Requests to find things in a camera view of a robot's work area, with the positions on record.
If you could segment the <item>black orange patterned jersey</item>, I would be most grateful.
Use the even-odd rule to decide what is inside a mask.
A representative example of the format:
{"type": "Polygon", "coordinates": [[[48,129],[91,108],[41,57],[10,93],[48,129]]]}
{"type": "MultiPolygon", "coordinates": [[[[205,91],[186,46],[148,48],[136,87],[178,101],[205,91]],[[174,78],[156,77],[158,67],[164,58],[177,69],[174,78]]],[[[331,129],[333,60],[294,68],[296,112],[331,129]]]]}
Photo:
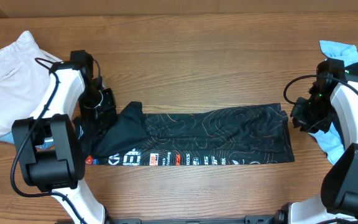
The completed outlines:
{"type": "Polygon", "coordinates": [[[293,162],[288,116],[280,104],[206,113],[144,113],[131,102],[99,129],[80,118],[75,131],[86,163],[107,166],[216,166],[293,162]]]}

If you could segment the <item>folded beige trousers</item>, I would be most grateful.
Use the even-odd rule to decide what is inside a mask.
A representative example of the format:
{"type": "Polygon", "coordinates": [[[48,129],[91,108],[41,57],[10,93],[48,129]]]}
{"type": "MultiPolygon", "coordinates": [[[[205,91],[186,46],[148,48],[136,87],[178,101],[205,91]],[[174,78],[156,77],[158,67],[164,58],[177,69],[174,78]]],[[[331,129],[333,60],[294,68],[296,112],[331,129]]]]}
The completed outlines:
{"type": "Polygon", "coordinates": [[[36,58],[60,61],[40,49],[28,30],[15,42],[0,49],[0,118],[26,119],[42,101],[50,77],[36,58]]]}

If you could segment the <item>plain black garment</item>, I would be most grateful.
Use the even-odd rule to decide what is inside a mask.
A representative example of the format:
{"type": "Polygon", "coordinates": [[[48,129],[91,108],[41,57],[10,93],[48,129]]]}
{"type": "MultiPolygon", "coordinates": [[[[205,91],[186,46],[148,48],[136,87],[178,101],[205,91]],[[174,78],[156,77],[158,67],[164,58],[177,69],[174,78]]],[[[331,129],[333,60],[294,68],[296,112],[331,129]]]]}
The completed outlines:
{"type": "MultiPolygon", "coordinates": [[[[346,67],[346,70],[351,74],[358,74],[358,63],[346,67]]],[[[349,84],[358,91],[358,77],[349,84]]],[[[352,143],[358,144],[358,95],[339,83],[334,88],[330,101],[338,116],[344,147],[348,148],[352,143]]]]}

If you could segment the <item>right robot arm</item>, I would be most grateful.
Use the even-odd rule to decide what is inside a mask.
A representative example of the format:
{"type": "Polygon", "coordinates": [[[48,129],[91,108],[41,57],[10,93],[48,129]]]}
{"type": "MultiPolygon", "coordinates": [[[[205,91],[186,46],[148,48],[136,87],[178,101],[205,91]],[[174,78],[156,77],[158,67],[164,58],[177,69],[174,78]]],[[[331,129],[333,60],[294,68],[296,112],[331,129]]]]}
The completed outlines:
{"type": "Polygon", "coordinates": [[[321,62],[310,98],[293,102],[293,125],[307,133],[340,125],[344,154],[326,174],[320,194],[278,210],[273,223],[358,223],[358,63],[321,62]]]}

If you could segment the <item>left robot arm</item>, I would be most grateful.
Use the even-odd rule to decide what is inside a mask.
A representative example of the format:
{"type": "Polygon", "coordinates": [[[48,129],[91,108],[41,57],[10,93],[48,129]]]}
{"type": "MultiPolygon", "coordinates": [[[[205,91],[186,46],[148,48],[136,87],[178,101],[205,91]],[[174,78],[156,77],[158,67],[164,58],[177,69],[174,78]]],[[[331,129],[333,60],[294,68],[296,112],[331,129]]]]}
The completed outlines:
{"type": "Polygon", "coordinates": [[[103,86],[101,75],[93,75],[98,63],[85,50],[72,51],[68,61],[37,57],[35,62],[46,68],[51,79],[35,111],[12,125],[16,156],[11,187],[21,197],[53,197],[73,223],[112,223],[107,208],[85,181],[88,152],[81,148],[71,124],[79,106],[87,131],[102,134],[117,120],[112,90],[103,86]]]}

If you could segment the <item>light blue shirt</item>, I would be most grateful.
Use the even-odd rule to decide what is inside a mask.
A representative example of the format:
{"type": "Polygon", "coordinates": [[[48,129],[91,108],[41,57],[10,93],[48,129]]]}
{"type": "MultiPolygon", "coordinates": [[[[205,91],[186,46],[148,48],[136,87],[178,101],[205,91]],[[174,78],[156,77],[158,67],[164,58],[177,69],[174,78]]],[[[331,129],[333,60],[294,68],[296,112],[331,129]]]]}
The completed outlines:
{"type": "MultiPolygon", "coordinates": [[[[358,63],[358,51],[355,45],[328,40],[320,40],[319,45],[322,53],[327,58],[342,60],[345,67],[358,63]]],[[[338,133],[338,129],[335,127],[334,123],[331,123],[329,131],[326,133],[318,131],[316,133],[310,133],[310,135],[315,138],[322,151],[326,154],[328,161],[332,165],[335,165],[344,154],[345,149],[340,134],[338,133]]]]}

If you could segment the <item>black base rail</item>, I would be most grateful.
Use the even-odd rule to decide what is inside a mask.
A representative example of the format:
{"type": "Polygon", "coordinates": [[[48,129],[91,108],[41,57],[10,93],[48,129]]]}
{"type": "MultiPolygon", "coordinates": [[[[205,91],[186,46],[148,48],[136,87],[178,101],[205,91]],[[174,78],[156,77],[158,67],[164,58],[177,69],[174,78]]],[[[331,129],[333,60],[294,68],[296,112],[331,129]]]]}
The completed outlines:
{"type": "Polygon", "coordinates": [[[246,215],[244,218],[202,218],[202,219],[172,219],[172,220],[141,220],[112,219],[108,217],[108,224],[285,224],[288,223],[288,212],[277,210],[274,215],[246,215]]]}

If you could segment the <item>folded blue jeans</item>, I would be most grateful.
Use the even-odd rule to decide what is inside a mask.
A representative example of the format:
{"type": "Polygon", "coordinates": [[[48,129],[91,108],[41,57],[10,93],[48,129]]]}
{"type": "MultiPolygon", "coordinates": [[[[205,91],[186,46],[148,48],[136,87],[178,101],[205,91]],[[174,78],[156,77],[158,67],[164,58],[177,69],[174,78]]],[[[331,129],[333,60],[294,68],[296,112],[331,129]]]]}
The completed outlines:
{"type": "MultiPolygon", "coordinates": [[[[11,132],[12,125],[15,121],[14,116],[7,116],[0,118],[0,141],[8,142],[14,144],[15,137],[11,132]]],[[[40,121],[37,124],[37,127],[33,130],[31,137],[29,137],[28,142],[35,137],[36,134],[45,132],[42,134],[43,136],[46,135],[46,132],[50,131],[49,128],[50,123],[45,121],[40,121]]]]}

